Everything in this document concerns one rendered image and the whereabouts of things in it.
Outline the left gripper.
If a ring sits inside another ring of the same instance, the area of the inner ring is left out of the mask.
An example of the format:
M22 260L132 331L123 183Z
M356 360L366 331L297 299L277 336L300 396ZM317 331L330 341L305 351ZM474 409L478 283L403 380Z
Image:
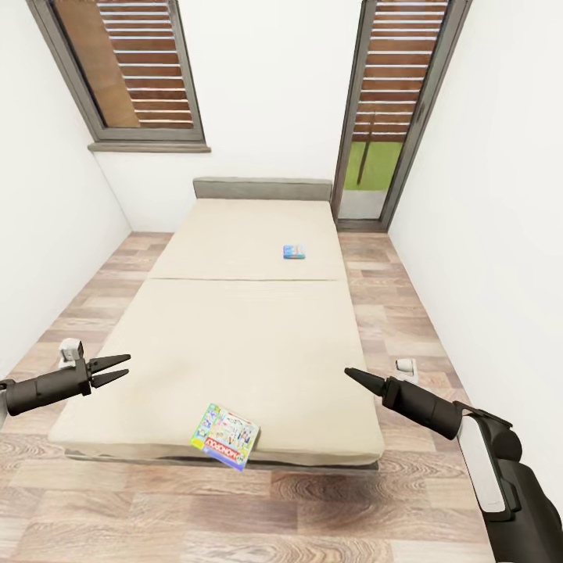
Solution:
M101 375L93 375L117 364L131 360L130 354L112 357L96 357L86 363L85 358L75 361L76 366L54 371L46 375L39 375L35 381L38 403L40 406L63 401L78 394L91 394L91 387L95 389L129 373L129 369L113 371Z

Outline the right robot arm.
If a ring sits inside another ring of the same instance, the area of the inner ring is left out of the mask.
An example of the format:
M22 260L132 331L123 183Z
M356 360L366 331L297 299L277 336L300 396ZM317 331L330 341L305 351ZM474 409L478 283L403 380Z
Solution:
M395 378L345 367L354 381L382 396L382 406L459 442L496 563L563 563L563 523L532 468L519 463L522 444L513 424L495 414L452 403L417 386L415 359L396 361ZM463 415L468 409L470 414Z

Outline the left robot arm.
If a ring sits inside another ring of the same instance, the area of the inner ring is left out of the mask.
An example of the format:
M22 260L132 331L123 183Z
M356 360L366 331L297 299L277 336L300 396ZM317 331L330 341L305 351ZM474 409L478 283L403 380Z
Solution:
M130 354L96 357L86 363L82 342L64 339L59 346L59 370L22 382L11 378L0 380L0 430L7 414L11 417L40 406L63 401L78 394L91 394L95 389L129 373L129 369L93 375L117 364L131 360Z

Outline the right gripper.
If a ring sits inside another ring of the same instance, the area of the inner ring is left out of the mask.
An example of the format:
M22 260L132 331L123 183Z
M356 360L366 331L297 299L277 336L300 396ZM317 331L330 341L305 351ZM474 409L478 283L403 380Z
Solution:
M354 381L371 390L377 396L382 396L382 406L394 410L425 428L432 419L436 405L436 395L426 389L390 376L386 379L370 375L367 371L345 367L344 372Z

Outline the board game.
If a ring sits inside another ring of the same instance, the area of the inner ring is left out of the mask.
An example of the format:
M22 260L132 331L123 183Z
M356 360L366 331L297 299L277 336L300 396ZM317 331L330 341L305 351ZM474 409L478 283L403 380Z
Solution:
M259 432L260 426L212 403L189 443L243 472Z
M305 249L302 245L283 245L284 258L305 258Z

